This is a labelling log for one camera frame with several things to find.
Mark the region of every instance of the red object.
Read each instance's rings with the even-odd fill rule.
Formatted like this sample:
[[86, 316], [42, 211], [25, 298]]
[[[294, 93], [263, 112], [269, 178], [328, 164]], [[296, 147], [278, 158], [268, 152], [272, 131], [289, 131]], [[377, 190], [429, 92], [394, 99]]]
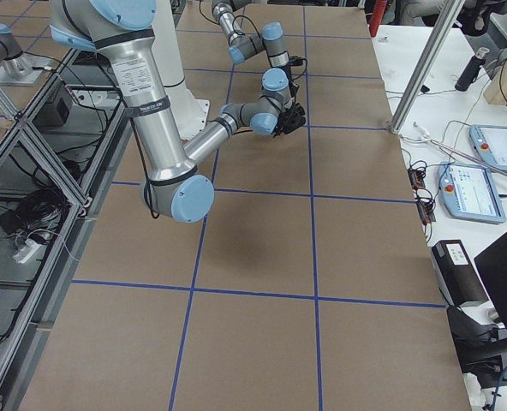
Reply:
[[383, 15], [385, 14], [386, 8], [387, 0], [377, 0], [373, 6], [373, 14], [372, 18], [370, 19], [370, 36], [375, 37], [377, 35], [377, 31], [379, 30], [379, 25], [383, 20]]

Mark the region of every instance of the black computer monitor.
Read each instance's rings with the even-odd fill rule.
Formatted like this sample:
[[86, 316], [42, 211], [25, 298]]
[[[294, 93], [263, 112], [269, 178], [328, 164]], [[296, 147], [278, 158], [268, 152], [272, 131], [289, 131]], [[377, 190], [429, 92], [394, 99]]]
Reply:
[[449, 310], [448, 317], [463, 371], [472, 371], [482, 387], [488, 387], [495, 386], [507, 365], [507, 232], [475, 257], [474, 264], [505, 329], [478, 325], [457, 310]]

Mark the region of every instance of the metal shelf frame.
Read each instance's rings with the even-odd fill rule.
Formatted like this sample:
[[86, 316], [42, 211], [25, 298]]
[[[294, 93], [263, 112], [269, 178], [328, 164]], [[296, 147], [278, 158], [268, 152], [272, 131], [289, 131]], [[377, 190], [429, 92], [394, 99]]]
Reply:
[[[63, 72], [77, 55], [76, 51], [70, 51], [57, 72]], [[8, 411], [19, 407], [45, 346], [47, 331], [56, 319], [78, 264], [65, 248], [80, 258], [94, 225], [90, 217], [100, 210], [131, 135], [131, 128], [124, 117], [124, 107], [119, 103], [106, 128], [105, 137], [99, 142], [88, 171], [79, 184], [63, 165], [49, 141], [33, 125], [33, 118], [41, 110], [50, 92], [59, 84], [58, 75], [52, 74], [23, 111], [19, 111], [0, 87], [0, 108], [8, 119], [14, 121], [13, 127], [0, 143], [0, 170], [12, 150], [21, 146], [48, 173], [69, 203], [69, 212], [57, 238], [48, 249], [49, 252], [45, 253], [36, 283], [15, 327], [1, 344], [0, 401]], [[108, 88], [109, 85], [103, 84], [101, 87]], [[79, 217], [90, 201], [89, 217]]]

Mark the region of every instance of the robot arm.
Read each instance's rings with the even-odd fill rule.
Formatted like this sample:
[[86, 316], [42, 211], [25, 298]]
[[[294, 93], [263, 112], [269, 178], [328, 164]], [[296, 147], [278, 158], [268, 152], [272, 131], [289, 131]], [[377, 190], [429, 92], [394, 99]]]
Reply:
[[192, 223], [209, 212], [214, 199], [210, 180], [196, 175], [197, 164], [245, 124], [270, 134], [282, 114], [289, 112], [286, 104], [292, 106], [288, 78], [282, 70], [271, 74], [269, 79], [278, 78], [274, 81], [284, 89], [264, 82], [257, 104], [225, 107], [183, 146], [152, 55], [155, 12], [155, 0], [52, 0], [52, 37], [109, 59], [151, 164], [144, 198], [152, 201], [147, 204], [177, 221]]
[[289, 88], [294, 97], [299, 87], [292, 81], [291, 66], [301, 66], [304, 59], [290, 58], [279, 22], [263, 26], [260, 36], [257, 33], [247, 36], [242, 31], [236, 23], [233, 12], [252, 2], [252, 0], [212, 0], [213, 18], [227, 37], [230, 58], [234, 64], [241, 64], [250, 57], [266, 51], [270, 66], [284, 70], [288, 76]]
[[30, 59], [23, 54], [14, 35], [4, 24], [0, 24], [0, 63], [14, 79], [20, 79], [33, 71]]

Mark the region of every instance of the warning label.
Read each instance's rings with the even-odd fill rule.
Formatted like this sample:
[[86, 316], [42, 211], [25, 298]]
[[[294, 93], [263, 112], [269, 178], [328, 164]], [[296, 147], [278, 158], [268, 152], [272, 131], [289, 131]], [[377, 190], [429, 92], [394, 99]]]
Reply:
[[144, 58], [113, 64], [118, 85], [124, 96], [134, 96], [153, 90], [151, 70]]

